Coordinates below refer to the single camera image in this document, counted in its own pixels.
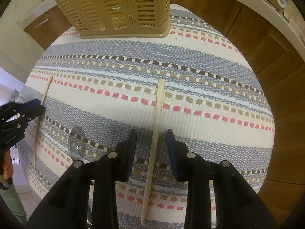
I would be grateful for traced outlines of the person's hand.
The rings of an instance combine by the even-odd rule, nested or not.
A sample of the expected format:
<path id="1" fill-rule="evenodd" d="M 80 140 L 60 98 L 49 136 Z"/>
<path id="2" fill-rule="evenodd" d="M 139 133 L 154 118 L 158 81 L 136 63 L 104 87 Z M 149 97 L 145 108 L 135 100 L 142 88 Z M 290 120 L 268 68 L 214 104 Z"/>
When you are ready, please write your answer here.
<path id="1" fill-rule="evenodd" d="M 12 164 L 12 158 L 10 155 L 10 149 L 4 153 L 2 156 L 2 169 L 3 169 L 3 177 L 8 180 L 14 174 L 14 166 Z"/>

